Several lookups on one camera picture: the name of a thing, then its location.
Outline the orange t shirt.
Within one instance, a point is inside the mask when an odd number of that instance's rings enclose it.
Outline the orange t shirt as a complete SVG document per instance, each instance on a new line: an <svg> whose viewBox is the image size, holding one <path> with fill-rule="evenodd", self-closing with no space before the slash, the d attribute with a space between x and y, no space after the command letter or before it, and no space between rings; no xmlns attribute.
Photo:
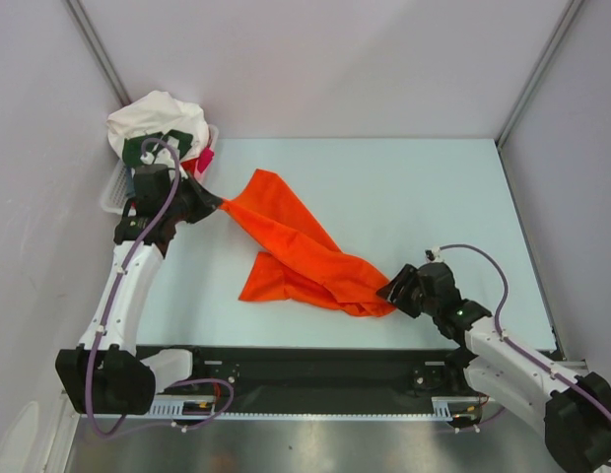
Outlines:
<svg viewBox="0 0 611 473"><path fill-rule="evenodd" d="M395 311L376 295L388 283L385 275L365 259L343 252L277 173L257 169L240 195L220 209L261 247L241 301L292 300L354 317L384 317Z"/></svg>

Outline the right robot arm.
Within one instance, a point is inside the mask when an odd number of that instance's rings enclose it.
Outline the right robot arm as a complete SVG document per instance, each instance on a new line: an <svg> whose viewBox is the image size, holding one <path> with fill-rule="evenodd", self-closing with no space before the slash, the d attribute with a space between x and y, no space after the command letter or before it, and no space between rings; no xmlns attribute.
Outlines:
<svg viewBox="0 0 611 473"><path fill-rule="evenodd" d="M566 472L593 472L611 462L611 386L518 343L491 312L464 298L442 262L410 264L377 295L407 315L428 315L458 344L444 382L456 395L473 389L496 400L539 434Z"/></svg>

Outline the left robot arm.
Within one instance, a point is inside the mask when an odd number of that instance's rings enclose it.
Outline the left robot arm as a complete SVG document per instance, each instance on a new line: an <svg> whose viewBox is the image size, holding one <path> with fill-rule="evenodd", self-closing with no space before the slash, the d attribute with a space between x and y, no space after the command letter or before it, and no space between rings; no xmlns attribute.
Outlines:
<svg viewBox="0 0 611 473"><path fill-rule="evenodd" d="M133 175L135 194L114 229L112 264L101 300L76 348L62 349L55 369L80 414L144 415L154 397L177 385L201 391L208 371L183 348L141 359L137 334L155 277L179 223L197 223L222 204L193 179L164 164Z"/></svg>

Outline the green and white t shirt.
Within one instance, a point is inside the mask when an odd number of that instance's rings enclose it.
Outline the green and white t shirt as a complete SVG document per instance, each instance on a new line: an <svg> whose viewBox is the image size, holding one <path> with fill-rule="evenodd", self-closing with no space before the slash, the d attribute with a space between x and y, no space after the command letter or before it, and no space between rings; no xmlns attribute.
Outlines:
<svg viewBox="0 0 611 473"><path fill-rule="evenodd" d="M169 132L156 132L145 136L125 139L121 152L121 160L132 169L143 166L140 156L146 152L160 153L160 164L167 164L170 168L173 166L171 153L163 146L163 143L169 144L176 150L179 161L188 155L192 149L194 138L190 133L179 130L170 130Z"/></svg>

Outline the red t shirt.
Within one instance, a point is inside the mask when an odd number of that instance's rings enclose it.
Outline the red t shirt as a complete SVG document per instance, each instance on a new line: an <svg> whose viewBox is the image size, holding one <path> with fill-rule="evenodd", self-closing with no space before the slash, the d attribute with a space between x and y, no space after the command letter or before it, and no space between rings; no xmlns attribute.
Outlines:
<svg viewBox="0 0 611 473"><path fill-rule="evenodd" d="M193 178L198 182L201 182L203 177L203 160L201 157L195 159L186 160L181 163L181 168L185 171L185 175L188 178Z"/></svg>

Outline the white plastic basket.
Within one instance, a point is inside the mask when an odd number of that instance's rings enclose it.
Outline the white plastic basket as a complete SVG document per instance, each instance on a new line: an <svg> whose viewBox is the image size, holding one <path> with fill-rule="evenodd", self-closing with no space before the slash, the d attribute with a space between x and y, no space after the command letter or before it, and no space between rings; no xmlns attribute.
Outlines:
<svg viewBox="0 0 611 473"><path fill-rule="evenodd" d="M219 138L219 129L217 126L209 124L208 130L209 141L205 148L209 147L215 153ZM209 167L210 166L203 172L203 179L199 183L203 182ZM100 198L101 208L110 214L121 215L126 201L133 195L133 192L131 170L122 161L119 161L102 192Z"/></svg>

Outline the pink garment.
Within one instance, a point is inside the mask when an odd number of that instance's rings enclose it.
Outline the pink garment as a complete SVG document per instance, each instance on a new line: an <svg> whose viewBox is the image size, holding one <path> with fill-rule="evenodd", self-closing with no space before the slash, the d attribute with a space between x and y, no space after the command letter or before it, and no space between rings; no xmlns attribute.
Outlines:
<svg viewBox="0 0 611 473"><path fill-rule="evenodd" d="M197 159L195 172L202 174L208 168L208 166L211 165L214 156L215 153L211 148L205 148Z"/></svg>

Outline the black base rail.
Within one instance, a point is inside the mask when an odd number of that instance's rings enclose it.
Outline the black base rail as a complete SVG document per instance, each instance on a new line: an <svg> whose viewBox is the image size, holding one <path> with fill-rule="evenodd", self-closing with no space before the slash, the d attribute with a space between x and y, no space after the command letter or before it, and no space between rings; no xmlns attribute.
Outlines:
<svg viewBox="0 0 611 473"><path fill-rule="evenodd" d="M190 345L192 374L168 395L212 394L198 381L222 380L220 399L252 400L286 395L291 399L331 394L350 399L382 394L387 398L476 397L488 395L465 382L457 349L322 349L212 347Z"/></svg>

